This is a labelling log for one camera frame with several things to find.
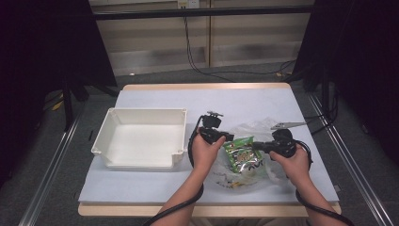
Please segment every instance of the controller cable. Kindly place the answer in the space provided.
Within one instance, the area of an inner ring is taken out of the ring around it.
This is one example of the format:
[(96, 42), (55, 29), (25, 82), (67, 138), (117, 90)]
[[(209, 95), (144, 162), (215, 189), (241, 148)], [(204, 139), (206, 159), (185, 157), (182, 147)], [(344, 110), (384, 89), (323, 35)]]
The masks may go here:
[[(301, 145), (302, 148), (308, 153), (309, 170), (310, 170), (311, 169), (311, 163), (312, 163), (312, 160), (311, 160), (311, 149), (303, 141), (295, 140), (295, 143)], [(346, 217), (344, 217), (344, 216), (342, 216), (340, 214), (337, 214), (335, 212), (329, 211), (329, 210), (324, 209), (324, 208), (320, 208), (320, 207), (318, 207), (316, 205), (313, 205), (313, 204), (310, 204), (310, 203), (306, 202), (304, 199), (302, 199), (302, 197), (300, 196), (298, 190), (295, 191), (295, 195), (296, 195), (296, 198), (298, 199), (298, 201), (303, 206), (305, 206), (306, 208), (309, 208), (309, 209), (311, 209), (311, 210), (313, 210), (313, 211), (315, 211), (315, 212), (317, 212), (319, 214), (326, 215), (326, 216), (328, 216), (330, 218), (335, 218), (335, 219), (347, 224), (348, 226), (354, 226), (355, 225), (349, 218), (346, 218)]]
[[(187, 152), (188, 152), (188, 157), (189, 157), (189, 159), (190, 159), (190, 163), (191, 163), (191, 166), (192, 166), (192, 167), (194, 167), (194, 158), (193, 158), (193, 150), (192, 150), (192, 147), (193, 147), (193, 140), (194, 140), (194, 138), (195, 138), (196, 135), (197, 135), (197, 130), (198, 130), (200, 121), (201, 121), (202, 119), (203, 119), (203, 116), (200, 116), (200, 117), (199, 117), (199, 120), (197, 121), (196, 127), (194, 128), (194, 131), (193, 131), (193, 133), (191, 134), (190, 139), (188, 140)], [(175, 206), (172, 206), (172, 207), (170, 207), (169, 209), (166, 209), (166, 210), (162, 211), (161, 213), (158, 213), (158, 214), (155, 215), (154, 217), (152, 217), (152, 218), (150, 218), (149, 220), (147, 220), (147, 221), (143, 224), (143, 226), (150, 226), (150, 225), (152, 225), (156, 220), (158, 220), (158, 219), (160, 219), (160, 218), (164, 218), (165, 216), (167, 216), (167, 215), (169, 215), (169, 214), (171, 214), (171, 213), (173, 213), (173, 212), (176, 212), (176, 211), (178, 211), (178, 210), (180, 210), (180, 209), (183, 209), (183, 208), (185, 208), (186, 206), (188, 206), (188, 205), (190, 205), (190, 204), (192, 204), (192, 203), (198, 201), (198, 200), (200, 199), (200, 197), (202, 196), (202, 194), (203, 194), (203, 185), (200, 187), (199, 192), (198, 192), (193, 198), (191, 198), (191, 199), (189, 199), (189, 200), (187, 200), (187, 201), (185, 201), (185, 202), (182, 202), (182, 203), (180, 203), (180, 204), (177, 204), (177, 205), (175, 205)]]

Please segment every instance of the white plastic tray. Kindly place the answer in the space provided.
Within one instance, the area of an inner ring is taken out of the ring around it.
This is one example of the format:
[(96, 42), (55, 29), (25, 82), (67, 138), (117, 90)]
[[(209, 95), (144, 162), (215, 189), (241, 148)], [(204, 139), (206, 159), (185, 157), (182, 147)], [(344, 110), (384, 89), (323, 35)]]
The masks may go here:
[(109, 168), (172, 168), (183, 157), (186, 112), (110, 108), (91, 152)]

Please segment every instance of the person's left hand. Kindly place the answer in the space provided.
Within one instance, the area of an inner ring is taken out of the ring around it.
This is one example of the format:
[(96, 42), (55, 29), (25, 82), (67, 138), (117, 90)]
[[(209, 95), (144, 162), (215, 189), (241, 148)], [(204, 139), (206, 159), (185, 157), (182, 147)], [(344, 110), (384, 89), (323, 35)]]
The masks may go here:
[(226, 137), (223, 136), (217, 142), (209, 144), (200, 134), (197, 134), (193, 142), (194, 169), (209, 171), (217, 158), (217, 151), (225, 140)]

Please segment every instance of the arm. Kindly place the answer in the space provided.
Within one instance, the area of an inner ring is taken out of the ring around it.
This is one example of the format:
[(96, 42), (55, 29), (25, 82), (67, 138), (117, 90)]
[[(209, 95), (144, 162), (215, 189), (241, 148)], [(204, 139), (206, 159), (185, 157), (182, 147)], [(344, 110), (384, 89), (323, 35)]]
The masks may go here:
[[(180, 188), (169, 198), (159, 212), (169, 209), (179, 203), (194, 197), (200, 190), (203, 181), (214, 164), (217, 151), (223, 145), (225, 137), (221, 137), (216, 143), (210, 145), (200, 135), (194, 138), (193, 159), (194, 168)], [(188, 225), (194, 210), (194, 203), (180, 209), (164, 218), (155, 221), (153, 225)]]
[[(308, 154), (300, 145), (296, 145), (295, 155), (291, 158), (285, 158), (275, 152), (270, 152), (270, 156), (282, 165), (285, 173), (290, 178), (303, 200), (312, 205), (335, 212), (332, 206), (326, 201), (320, 191), (313, 184), (309, 175)], [(312, 211), (311, 209), (307, 208), (306, 211), (314, 225), (346, 225), (335, 218), (330, 218)]]

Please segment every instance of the snack bag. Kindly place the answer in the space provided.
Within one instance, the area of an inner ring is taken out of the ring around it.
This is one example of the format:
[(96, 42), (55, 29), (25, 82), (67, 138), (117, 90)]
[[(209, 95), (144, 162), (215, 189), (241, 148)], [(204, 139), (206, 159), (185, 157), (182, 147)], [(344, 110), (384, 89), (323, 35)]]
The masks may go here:
[(235, 173), (251, 172), (263, 165), (263, 157), (259, 151), (252, 151), (252, 142), (253, 137), (244, 137), (223, 145), (231, 162), (231, 171)]

